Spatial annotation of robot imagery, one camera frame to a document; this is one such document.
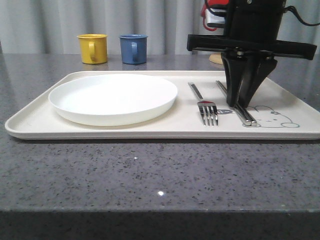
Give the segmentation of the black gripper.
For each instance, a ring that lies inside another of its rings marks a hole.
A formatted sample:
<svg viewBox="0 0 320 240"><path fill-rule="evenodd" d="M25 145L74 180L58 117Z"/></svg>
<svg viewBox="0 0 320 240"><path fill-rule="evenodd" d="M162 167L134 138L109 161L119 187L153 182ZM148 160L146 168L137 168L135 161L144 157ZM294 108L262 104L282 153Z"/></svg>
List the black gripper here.
<svg viewBox="0 0 320 240"><path fill-rule="evenodd" d="M284 0L229 0L209 5L207 10L219 18L214 28L222 28L222 35L187 37L188 51L222 52L226 76L226 102L230 107L239 104L247 108L265 78L276 68L273 57L241 57L240 52L265 52L274 56L312 60L317 46L310 43L278 40L283 14L292 14L307 26L295 6L286 6Z"/></svg>

